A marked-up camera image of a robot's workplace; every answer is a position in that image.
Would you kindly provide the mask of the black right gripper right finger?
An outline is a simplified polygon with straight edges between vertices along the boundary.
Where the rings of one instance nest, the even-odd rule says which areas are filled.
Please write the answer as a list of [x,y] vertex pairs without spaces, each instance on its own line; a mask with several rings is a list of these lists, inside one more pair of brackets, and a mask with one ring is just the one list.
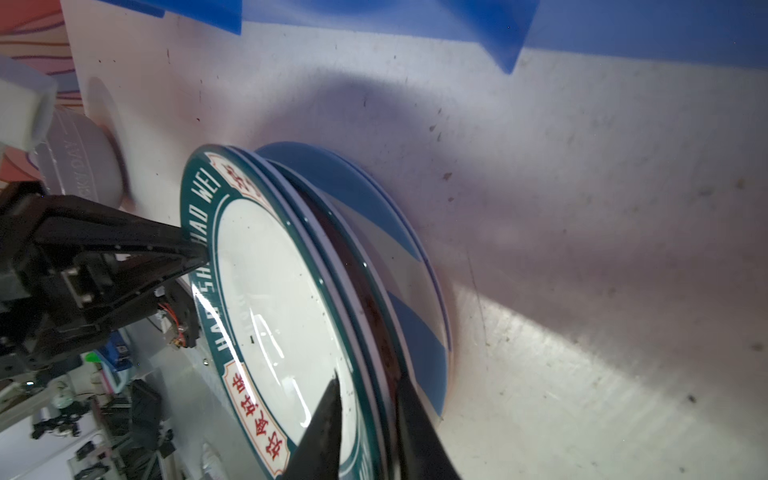
[[460,480],[410,378],[396,388],[397,446],[401,478]]

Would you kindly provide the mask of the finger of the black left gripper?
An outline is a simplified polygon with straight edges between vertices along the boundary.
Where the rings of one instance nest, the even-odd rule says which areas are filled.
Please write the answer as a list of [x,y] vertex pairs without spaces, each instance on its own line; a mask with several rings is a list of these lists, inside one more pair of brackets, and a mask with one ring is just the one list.
[[37,197],[25,213],[35,221],[32,243],[56,264],[85,254],[151,254],[195,269],[209,261],[205,246],[175,226],[155,222],[81,197]]

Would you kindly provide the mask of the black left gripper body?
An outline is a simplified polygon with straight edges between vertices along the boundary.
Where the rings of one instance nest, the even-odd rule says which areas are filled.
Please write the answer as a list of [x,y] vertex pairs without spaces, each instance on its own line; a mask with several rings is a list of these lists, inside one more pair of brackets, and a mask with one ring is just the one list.
[[1,377],[48,370],[103,346],[110,334],[154,314],[156,291],[176,288],[178,261],[151,254],[85,254],[56,264],[35,246],[25,213],[41,183],[12,182],[1,193]]

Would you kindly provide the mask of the green rimmed Hao Wei plate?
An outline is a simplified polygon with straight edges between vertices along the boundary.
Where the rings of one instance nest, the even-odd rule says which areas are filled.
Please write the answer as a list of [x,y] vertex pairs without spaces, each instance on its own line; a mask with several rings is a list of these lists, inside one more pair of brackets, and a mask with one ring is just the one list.
[[189,276],[219,379],[269,479],[287,470],[329,381],[339,475],[392,476],[392,407],[362,303],[307,204],[266,160],[205,145],[181,181],[181,225],[209,262]]

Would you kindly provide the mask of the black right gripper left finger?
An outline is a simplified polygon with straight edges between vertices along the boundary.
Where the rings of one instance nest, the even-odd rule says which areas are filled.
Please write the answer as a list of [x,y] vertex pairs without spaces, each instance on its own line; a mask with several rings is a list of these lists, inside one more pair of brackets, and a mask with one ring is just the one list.
[[328,383],[297,449],[292,454],[284,480],[337,480],[340,469],[342,402],[340,382]]

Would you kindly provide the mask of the blue white striped plate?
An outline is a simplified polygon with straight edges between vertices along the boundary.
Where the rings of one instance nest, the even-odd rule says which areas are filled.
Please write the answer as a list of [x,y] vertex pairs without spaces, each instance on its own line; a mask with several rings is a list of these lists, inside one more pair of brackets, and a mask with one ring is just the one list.
[[390,297],[425,409],[440,422],[452,367],[450,319],[436,273],[404,213],[365,170],[325,148],[285,141],[256,154],[316,187],[351,227]]

